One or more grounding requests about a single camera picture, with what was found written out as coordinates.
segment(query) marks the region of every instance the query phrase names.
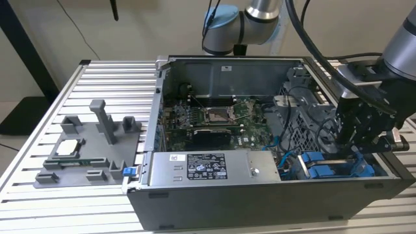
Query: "gray plastic block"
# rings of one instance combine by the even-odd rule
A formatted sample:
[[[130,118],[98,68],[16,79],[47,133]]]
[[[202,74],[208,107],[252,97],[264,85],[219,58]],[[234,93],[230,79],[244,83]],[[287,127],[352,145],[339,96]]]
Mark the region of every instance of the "gray plastic block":
[[[115,133],[114,133],[114,122],[112,118],[108,119],[108,116],[106,114],[106,101],[103,99],[95,99],[92,100],[90,104],[90,110],[96,114],[99,119],[99,131],[102,130],[106,136],[106,139],[111,145],[114,145],[118,142]]]
[[[114,134],[118,137],[118,143],[114,145],[108,144],[104,135],[99,133],[96,123],[87,122],[82,126],[76,126],[78,135],[62,133],[46,162],[47,167],[42,169],[42,174],[55,173],[59,180],[56,183],[35,181],[35,188],[99,186],[123,183],[123,177],[120,176],[123,174],[122,168],[134,166],[140,131],[126,133],[123,122],[118,121],[114,124]],[[136,125],[140,130],[142,123],[136,122]],[[56,156],[60,143],[70,139],[76,139],[83,143],[78,145],[78,153],[75,154],[74,152],[76,158],[66,155]],[[115,165],[111,173],[110,166],[112,161],[115,161]],[[106,180],[90,180],[87,178],[87,171],[90,170],[103,170]]]
[[[90,181],[107,180],[103,170],[88,170],[86,177]]]
[[[91,166],[94,168],[99,168],[99,167],[110,167],[110,161],[108,161],[108,158],[103,157],[100,158],[102,160],[100,161],[92,161],[91,162]]]
[[[40,184],[56,183],[59,180],[59,177],[55,173],[39,173],[35,177],[35,180]]]
[[[123,170],[127,168],[124,160],[122,161],[120,167],[118,167],[115,161],[111,161],[110,173],[114,179],[123,179]]]
[[[132,116],[126,116],[123,118],[123,130],[126,133],[138,133],[140,132],[142,129],[142,123],[136,122],[135,117]]]
[[[62,170],[63,167],[60,166],[59,162],[48,162],[48,160],[46,160],[44,162],[44,168],[50,171],[50,170]]]
[[[78,116],[66,116],[60,124],[66,134],[79,134],[76,126],[82,126]]]

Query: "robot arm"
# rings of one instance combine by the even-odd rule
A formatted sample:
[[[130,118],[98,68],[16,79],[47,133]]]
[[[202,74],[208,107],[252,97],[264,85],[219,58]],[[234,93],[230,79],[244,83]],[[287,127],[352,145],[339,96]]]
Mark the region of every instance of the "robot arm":
[[[406,151],[410,146],[398,129],[416,113],[412,98],[416,91],[416,7],[406,18],[383,56],[375,61],[352,62],[339,67],[344,77],[363,90],[384,100],[396,115],[378,111],[344,87],[339,98],[338,117],[340,132],[338,142],[359,144],[372,152]],[[375,138],[387,132],[379,141]]]
[[[278,33],[280,0],[252,0],[244,11],[219,5],[208,11],[203,50],[210,55],[228,55],[239,44],[263,44]]]

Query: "black stand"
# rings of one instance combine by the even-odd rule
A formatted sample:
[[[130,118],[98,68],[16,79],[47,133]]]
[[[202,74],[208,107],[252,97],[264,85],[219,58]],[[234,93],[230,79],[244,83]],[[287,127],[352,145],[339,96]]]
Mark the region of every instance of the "black stand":
[[[234,55],[246,56],[247,54],[247,45],[234,45]]]
[[[26,97],[0,124],[3,135],[30,135],[59,94],[54,79],[8,0],[0,1],[0,27],[39,85],[44,97]]]

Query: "sticker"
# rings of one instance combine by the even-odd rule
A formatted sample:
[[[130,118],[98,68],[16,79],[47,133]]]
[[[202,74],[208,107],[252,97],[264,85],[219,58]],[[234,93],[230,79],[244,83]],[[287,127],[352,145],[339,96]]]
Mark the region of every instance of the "sticker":
[[[224,154],[192,154],[187,161],[188,179],[227,179]]]
[[[232,66],[222,66],[222,72],[231,72],[234,69]]]
[[[170,161],[184,161],[186,155],[171,155]]]

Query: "motherboard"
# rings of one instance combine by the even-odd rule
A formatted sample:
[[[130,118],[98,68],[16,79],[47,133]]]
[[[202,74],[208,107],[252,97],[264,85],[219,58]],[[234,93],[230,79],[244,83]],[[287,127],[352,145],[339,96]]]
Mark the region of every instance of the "motherboard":
[[[262,150],[274,144],[256,98],[179,100],[163,113],[167,151]]]

